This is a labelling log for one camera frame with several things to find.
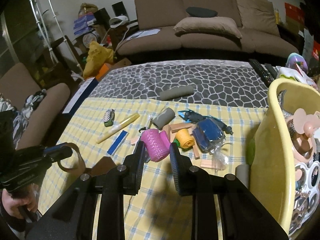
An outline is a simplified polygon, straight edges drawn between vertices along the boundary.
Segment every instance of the pink roll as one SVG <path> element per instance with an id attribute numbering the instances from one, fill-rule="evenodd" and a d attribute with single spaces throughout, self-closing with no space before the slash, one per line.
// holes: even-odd
<path id="1" fill-rule="evenodd" d="M 146 145 L 150 160 L 159 162 L 169 154 L 169 149 L 161 139 L 158 129 L 145 130 L 141 135 L 141 141 Z"/>
<path id="2" fill-rule="evenodd" d="M 169 150 L 170 149 L 170 141 L 168 139 L 166 131 L 161 131 L 160 133 L 160 138 L 164 143 L 164 146 Z"/>

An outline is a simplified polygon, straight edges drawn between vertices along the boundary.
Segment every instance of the speaker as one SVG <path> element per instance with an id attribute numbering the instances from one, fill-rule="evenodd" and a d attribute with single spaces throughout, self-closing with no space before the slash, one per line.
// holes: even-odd
<path id="1" fill-rule="evenodd" d="M 128 13 L 123 5 L 123 2 L 117 2 L 113 4 L 112 8 L 116 16 L 125 15 L 128 17 Z"/>
<path id="2" fill-rule="evenodd" d="M 93 15 L 97 20 L 97 24 L 104 25 L 106 31 L 110 28 L 110 16 L 105 8 L 96 11 L 95 13 L 93 13 Z"/>

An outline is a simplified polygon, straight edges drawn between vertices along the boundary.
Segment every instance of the yellow plaid tablecloth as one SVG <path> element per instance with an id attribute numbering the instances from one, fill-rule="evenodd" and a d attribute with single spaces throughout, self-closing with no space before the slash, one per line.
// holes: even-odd
<path id="1" fill-rule="evenodd" d="M 140 117 L 124 128 L 129 132 L 127 140 L 112 157 L 116 164 L 120 164 L 125 156 L 134 150 L 134 146 L 130 145 L 130 139 L 139 135 L 138 129 L 147 124 L 149 115 L 156 116 L 164 107 L 170 107 L 175 112 L 192 109 L 202 115 L 215 116 L 232 127 L 234 134 L 226 135 L 226 142 L 230 142 L 231 145 L 227 144 L 222 148 L 223 153 L 229 156 L 229 165 L 225 170 L 218 171 L 219 176 L 235 173 L 236 166 L 245 163 L 246 138 L 252 138 L 253 132 L 266 112 L 263 108 L 196 105 L 153 99 L 87 98 L 72 117 L 59 143 L 77 144 L 86 166 L 92 167 L 101 157 L 108 155 L 107 150 L 120 134 L 118 132 L 103 143 L 96 144 L 97 137 L 109 129 L 102 122 L 105 111 L 108 109 L 116 111 L 116 124 L 126 116 L 138 112 Z M 176 116 L 171 123 L 179 122 L 182 122 L 182 119 Z M 200 166 L 201 159 L 211 158 L 209 154 L 200 154 L 200 160 L 195 160 L 192 150 L 183 154 L 189 156 L 193 165 L 197 166 Z M 62 164 L 66 167 L 70 166 L 75 159 L 71 157 L 64 160 Z M 72 179 L 68 175 L 60 170 L 56 163 L 47 171 L 39 199 L 40 212 L 45 213 L 70 185 Z M 192 198 L 180 197 L 175 191 L 169 156 L 159 163 L 145 164 L 139 194 L 124 196 L 126 239 L 189 239 L 191 215 Z"/>

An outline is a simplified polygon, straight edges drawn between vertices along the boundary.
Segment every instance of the pile of clothes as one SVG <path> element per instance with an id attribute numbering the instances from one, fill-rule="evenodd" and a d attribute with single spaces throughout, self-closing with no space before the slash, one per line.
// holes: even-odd
<path id="1" fill-rule="evenodd" d="M 15 106 L 11 105 L 10 100 L 5 99 L 0 93 L 0 112 L 11 110 L 15 115 L 13 120 L 13 143 L 15 148 L 17 148 L 18 142 L 29 124 L 29 118 L 32 112 L 37 109 L 46 95 L 47 91 L 43 89 L 42 91 L 38 91 L 34 95 L 29 96 L 26 99 L 22 110 L 19 111 Z"/>

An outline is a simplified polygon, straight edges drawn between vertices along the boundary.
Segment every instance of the red packaging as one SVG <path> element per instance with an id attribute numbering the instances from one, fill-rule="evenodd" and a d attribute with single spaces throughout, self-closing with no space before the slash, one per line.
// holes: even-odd
<path id="1" fill-rule="evenodd" d="M 316 59 L 319 60 L 319 52 L 320 52 L 320 44 L 316 41 L 313 41 L 313 51 L 312 51 L 312 56 Z"/>
<path id="2" fill-rule="evenodd" d="M 286 16 L 304 25 L 304 11 L 290 3 L 284 3 L 284 7 Z"/>

